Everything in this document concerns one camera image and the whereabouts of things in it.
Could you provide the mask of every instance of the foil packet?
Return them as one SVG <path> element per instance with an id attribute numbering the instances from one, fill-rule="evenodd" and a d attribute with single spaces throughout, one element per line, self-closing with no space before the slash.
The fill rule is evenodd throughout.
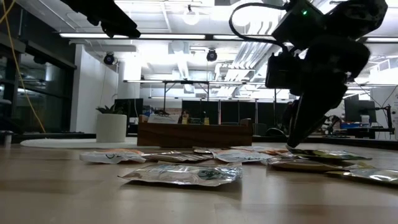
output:
<path id="1" fill-rule="evenodd" d="M 282 156 L 275 156 L 273 158 L 261 162 L 267 165 L 268 167 L 274 169 L 309 171 L 309 172 L 328 172 L 333 170 L 374 168 L 373 166 L 369 166 L 363 162 L 359 162 L 357 164 L 345 161 L 339 161 L 336 163 L 324 163 L 318 161 L 311 161 L 308 159 L 286 158 Z"/>
<path id="2" fill-rule="evenodd" d="M 80 160 L 85 162 L 99 162 L 103 164 L 118 164 L 121 161 L 144 163 L 144 153 L 135 149 L 108 149 L 103 151 L 83 152 Z"/>
<path id="3" fill-rule="evenodd" d="M 145 154 L 143 155 L 143 158 L 153 161 L 164 161 L 164 162 L 198 162 L 198 161 L 205 161 L 208 159 L 212 159 L 213 155 L 211 154 L 198 155 L 198 154 L 172 151 L 165 153 Z"/>
<path id="4" fill-rule="evenodd" d="M 272 156 L 264 153 L 242 149 L 228 149 L 221 151 L 212 150 L 211 152 L 215 159 L 219 159 L 224 162 L 255 162 L 272 158 Z"/>
<path id="5" fill-rule="evenodd" d="M 345 160 L 371 160 L 372 158 L 367 158 L 359 156 L 352 152 L 347 151 L 328 151 L 328 150 L 304 150 L 304 149 L 288 149 L 295 156 L 299 156 L 305 159 L 312 160 L 335 160 L 335 161 L 345 161 Z"/>
<path id="6" fill-rule="evenodd" d="M 121 178 L 144 182 L 216 187 L 234 182 L 242 178 L 242 174 L 242 164 L 153 164 L 135 170 Z"/>
<path id="7" fill-rule="evenodd" d="M 192 147 L 193 152 L 197 154 L 211 154 L 211 150 L 222 150 L 220 148 Z"/>
<path id="8" fill-rule="evenodd" d="M 242 149 L 248 151 L 256 151 L 261 153 L 266 153 L 271 156 L 276 156 L 282 153 L 288 152 L 286 149 L 267 147 L 267 146 L 233 146 L 231 149 Z"/>
<path id="9" fill-rule="evenodd" d="M 394 184 L 398 185 L 398 170 L 387 169 L 350 169 L 348 172 L 344 171 L 330 171 L 326 172 L 330 176 L 339 176 L 346 178 L 353 178 L 358 180 L 369 180 L 379 184 Z"/>

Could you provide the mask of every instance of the yellow cable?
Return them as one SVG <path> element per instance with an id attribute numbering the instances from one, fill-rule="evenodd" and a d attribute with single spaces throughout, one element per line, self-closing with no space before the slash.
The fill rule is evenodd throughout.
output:
<path id="1" fill-rule="evenodd" d="M 0 24 L 1 24 L 2 21 L 7 17 L 7 15 L 10 13 L 12 7 L 13 7 L 14 4 L 15 4 L 15 1 L 16 1 L 16 0 L 13 0 L 12 3 L 11 3 L 11 5 L 10 5 L 10 7 L 8 8 L 8 10 L 7 10 L 7 11 L 4 11 L 5 13 L 4 13 L 4 15 L 2 16 L 2 18 L 0 19 Z"/>
<path id="2" fill-rule="evenodd" d="M 19 65 L 18 65 L 17 56 L 15 55 L 15 51 L 14 51 L 14 43 L 12 42 L 11 31 L 10 31 L 10 25 L 9 25 L 9 23 L 8 23 L 7 14 L 8 14 L 8 12 L 11 10 L 11 7 L 14 5 L 15 1 L 16 1 L 16 0 L 13 0 L 13 2 L 12 2 L 11 5 L 10 5 L 10 8 L 9 8 L 8 10 L 6 10 L 6 5 L 5 5 L 4 3 L 2 4 L 2 8 L 3 8 L 3 10 L 4 10 L 4 16 L 3 16 L 3 17 L 6 18 L 7 31 L 8 31 L 8 37 L 9 37 L 9 39 L 10 39 L 12 55 L 14 56 L 15 66 L 17 67 L 18 75 L 19 75 L 19 78 L 21 79 L 21 84 L 22 84 L 22 87 L 23 87 L 23 89 L 24 89 L 26 99 L 27 99 L 27 101 L 28 101 L 28 103 L 29 103 L 29 105 L 30 105 L 30 108 L 32 109 L 33 114 L 35 115 L 37 121 L 39 122 L 40 127 L 42 128 L 43 133 L 45 133 L 44 126 L 43 126 L 43 124 L 42 124 L 40 118 L 37 116 L 37 113 L 36 113 L 35 109 L 33 108 L 33 105 L 32 105 L 32 103 L 30 102 L 30 98 L 29 98 L 29 96 L 28 96 L 28 94 L 27 94 L 27 92 L 26 92 L 24 80 L 22 79 L 21 71 L 19 70 Z"/>

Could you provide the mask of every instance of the security camera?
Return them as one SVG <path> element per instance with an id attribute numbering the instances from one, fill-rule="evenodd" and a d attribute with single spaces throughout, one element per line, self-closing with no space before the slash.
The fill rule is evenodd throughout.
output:
<path id="1" fill-rule="evenodd" d="M 207 61 L 208 62 L 214 62 L 217 60 L 217 53 L 215 49 L 210 49 L 209 52 L 207 53 Z"/>
<path id="2" fill-rule="evenodd" d="M 114 53 L 113 52 L 106 53 L 106 56 L 104 58 L 105 65 L 114 65 L 117 62 L 118 62 L 118 60 L 114 57 Z"/>

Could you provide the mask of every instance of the white planter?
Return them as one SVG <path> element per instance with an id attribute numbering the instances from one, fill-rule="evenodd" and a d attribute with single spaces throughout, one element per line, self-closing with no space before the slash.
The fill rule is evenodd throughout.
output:
<path id="1" fill-rule="evenodd" d="M 123 114 L 97 115 L 97 142 L 125 142 L 127 116 Z"/>

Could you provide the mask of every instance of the wooden table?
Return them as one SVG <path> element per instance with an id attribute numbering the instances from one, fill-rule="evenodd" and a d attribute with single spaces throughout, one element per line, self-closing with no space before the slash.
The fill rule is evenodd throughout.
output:
<path id="1" fill-rule="evenodd" d="M 283 144 L 255 144 L 283 147 Z M 398 169 L 395 151 L 303 144 L 373 157 Z M 321 174 L 244 165 L 244 177 L 217 188 L 127 184 L 143 164 L 79 161 L 81 150 L 0 149 L 0 223 L 397 223 L 398 190 Z"/>

